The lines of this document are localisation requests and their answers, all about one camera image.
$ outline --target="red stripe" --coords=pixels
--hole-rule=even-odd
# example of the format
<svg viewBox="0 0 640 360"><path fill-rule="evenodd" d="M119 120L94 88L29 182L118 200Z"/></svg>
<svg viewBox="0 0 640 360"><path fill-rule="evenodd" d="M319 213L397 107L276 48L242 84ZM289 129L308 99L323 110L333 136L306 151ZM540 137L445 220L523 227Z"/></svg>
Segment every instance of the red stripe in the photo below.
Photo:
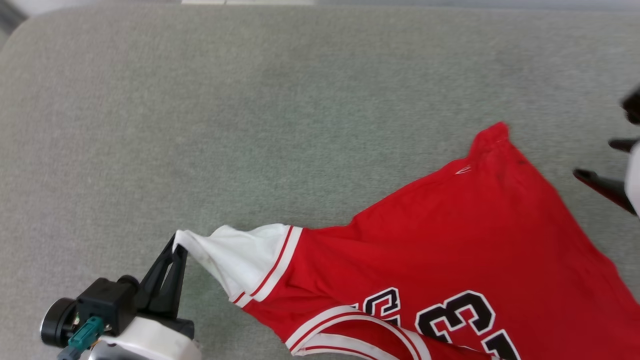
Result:
<svg viewBox="0 0 640 360"><path fill-rule="evenodd" d="M287 233L287 237L284 240L284 244L282 244L282 249L280 249L280 255L278 255L278 259L276 260L276 263L273 265L273 267L271 268L267 276L264 277L264 280L262 280L262 282L260 283L260 286L258 286L258 288L253 293L249 294L249 296L251 297L255 296L255 294L257 294L258 291L262 289L262 287L267 282L271 274L273 274L273 272L276 270L276 267L278 267L278 263L280 262L280 259L282 259L282 254L284 254L284 249L287 248L287 243L289 242L289 235L291 235L292 230L293 230L293 226L289 226L289 232Z"/></svg>
<svg viewBox="0 0 640 360"><path fill-rule="evenodd" d="M322 326L323 324L330 322L333 319L337 319L337 318L341 318L343 316L349 316L349 315L362 315L361 312L352 312L352 313L342 313L342 314L338 314L335 316L332 316L330 318L324 319L323 321L317 323L315 326L313 326L311 329L309 329L309 331L305 332L303 336L300 336L300 338L293 344L291 345L291 348L296 348L298 346L298 344L300 344L300 342L306 338L311 332L313 332L314 330L316 330L318 327Z"/></svg>
<svg viewBox="0 0 640 360"><path fill-rule="evenodd" d="M237 299L235 299L235 300L233 301L233 303L234 303L234 304L235 304L235 303L237 303L237 302L238 302L238 300L240 300L243 296L244 296L244 291L242 292L242 294L240 294L240 296L238 296L238 298L237 298Z"/></svg>
<svg viewBox="0 0 640 360"><path fill-rule="evenodd" d="M357 351L357 350L353 350L350 348L344 348L344 347L306 347L305 350L315 350L315 349L323 349L323 350L342 350L342 351L346 351L346 352L352 352L354 354L358 354L361 355L362 357L366 357L367 359L371 359L371 360L377 360L375 357L365 354L363 352Z"/></svg>

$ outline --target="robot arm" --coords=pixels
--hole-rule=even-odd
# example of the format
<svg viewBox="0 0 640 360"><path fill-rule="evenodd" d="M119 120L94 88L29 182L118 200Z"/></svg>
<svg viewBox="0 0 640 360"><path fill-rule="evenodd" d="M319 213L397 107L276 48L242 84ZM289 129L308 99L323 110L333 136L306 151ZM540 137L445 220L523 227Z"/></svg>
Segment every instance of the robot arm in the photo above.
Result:
<svg viewBox="0 0 640 360"><path fill-rule="evenodd" d="M88 348L89 360L201 360L193 322L177 318L187 250L172 246L173 238L141 283L100 278L76 299L56 301L40 336L63 348L58 360L78 360Z"/></svg>
<svg viewBox="0 0 640 360"><path fill-rule="evenodd" d="M640 88L633 91L623 102L627 120L640 125ZM591 170L576 168L573 176L607 199L633 215L640 209L640 143L638 138L614 138L609 140L613 149L630 154L627 175L624 181L599 176Z"/></svg>

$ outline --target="gray fabric surface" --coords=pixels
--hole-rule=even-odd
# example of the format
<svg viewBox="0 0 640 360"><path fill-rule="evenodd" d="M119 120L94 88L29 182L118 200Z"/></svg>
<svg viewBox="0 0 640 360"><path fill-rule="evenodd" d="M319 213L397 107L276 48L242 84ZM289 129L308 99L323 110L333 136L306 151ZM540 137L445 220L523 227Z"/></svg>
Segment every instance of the gray fabric surface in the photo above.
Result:
<svg viewBox="0 0 640 360"><path fill-rule="evenodd" d="M251 2L269 3L269 0L227 0L227 4ZM316 5L451 6L455 8L580 11L640 10L640 4L635 0L310 0L309 2Z"/></svg>
<svg viewBox="0 0 640 360"><path fill-rule="evenodd" d="M345 224L498 120L640 297L640 224L571 175L624 173L606 141L640 133L618 107L638 33L634 14L429 8L29 20L0 52L2 358L53 359L49 305L141 277L176 229ZM205 359L289 358L193 261L180 315Z"/></svg>
<svg viewBox="0 0 640 360"><path fill-rule="evenodd" d="M8 37L9 37L9 35L7 35L4 31L0 31L0 50L4 46L4 43L6 42L6 39Z"/></svg>

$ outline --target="teal connector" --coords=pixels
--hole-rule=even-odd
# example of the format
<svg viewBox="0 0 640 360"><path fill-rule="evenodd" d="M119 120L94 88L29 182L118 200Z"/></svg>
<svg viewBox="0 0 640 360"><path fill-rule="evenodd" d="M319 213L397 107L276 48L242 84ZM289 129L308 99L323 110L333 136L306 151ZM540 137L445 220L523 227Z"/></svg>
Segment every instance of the teal connector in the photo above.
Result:
<svg viewBox="0 0 640 360"><path fill-rule="evenodd" d="M69 346L81 352L95 343L104 334L104 322L97 316L92 316L69 339Z"/></svg>
<svg viewBox="0 0 640 360"><path fill-rule="evenodd" d="M92 316L69 339L68 346L60 354L58 360L79 360L82 353L104 334L104 322Z"/></svg>

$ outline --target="red basketball jersey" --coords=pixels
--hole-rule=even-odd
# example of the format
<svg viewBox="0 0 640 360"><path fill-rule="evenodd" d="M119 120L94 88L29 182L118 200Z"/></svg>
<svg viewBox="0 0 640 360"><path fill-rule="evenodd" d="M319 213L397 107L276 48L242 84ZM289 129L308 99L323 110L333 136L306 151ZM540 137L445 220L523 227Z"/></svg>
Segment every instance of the red basketball jersey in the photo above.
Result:
<svg viewBox="0 0 640 360"><path fill-rule="evenodd" d="M347 226L175 239L294 355L640 359L640 307L503 123Z"/></svg>

